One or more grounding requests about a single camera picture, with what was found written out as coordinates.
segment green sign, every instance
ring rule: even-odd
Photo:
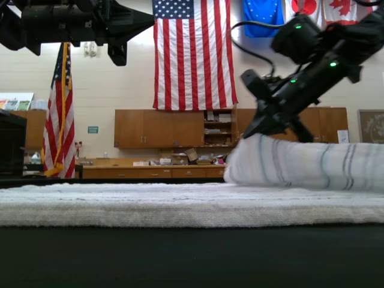
[[[88,126],[88,134],[98,134],[98,126]]]

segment american flag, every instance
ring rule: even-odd
[[[153,0],[158,110],[236,104],[230,0]]]
[[[70,43],[62,43],[50,87],[43,159],[47,176],[73,178],[75,167]]]

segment striped towel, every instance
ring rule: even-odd
[[[229,157],[228,183],[384,191],[384,145],[297,143],[255,134]]]

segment flag on flagpole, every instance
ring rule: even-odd
[[[153,0],[158,110],[236,104],[230,0]]]
[[[283,25],[283,9],[280,0],[243,0],[244,20],[258,21],[265,24]],[[246,25],[245,35],[248,37],[273,37],[277,29]]]
[[[43,140],[47,176],[73,178],[75,167],[74,113],[70,43],[62,43],[50,87]]]
[[[285,23],[290,21],[299,11],[301,1],[304,1],[301,13],[310,16],[319,28],[324,29],[326,25],[323,19],[322,2],[328,2],[329,0],[284,0]]]
[[[374,7],[364,7],[353,0],[326,0],[323,1],[323,10],[327,25],[334,22],[353,25],[371,13]]]

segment upper cabinet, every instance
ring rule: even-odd
[[[346,108],[319,108],[320,130],[323,141],[338,143],[338,130],[348,130]]]
[[[204,145],[204,113],[173,113],[173,146]]]
[[[144,110],[143,147],[172,147],[173,113]]]
[[[115,147],[202,146],[203,137],[203,112],[115,111]]]
[[[115,147],[139,148],[144,143],[144,110],[115,111]]]
[[[236,143],[254,118],[255,109],[224,111],[231,122],[205,119],[204,112],[162,112],[156,110],[116,110],[115,147],[171,148],[194,146],[228,146]],[[311,131],[314,142],[338,143],[337,130],[347,130],[345,108],[311,107],[299,115]],[[297,141],[296,135],[271,137]]]
[[[43,147],[43,134],[46,124],[46,111],[11,111],[12,114],[26,118],[25,149],[40,150]]]

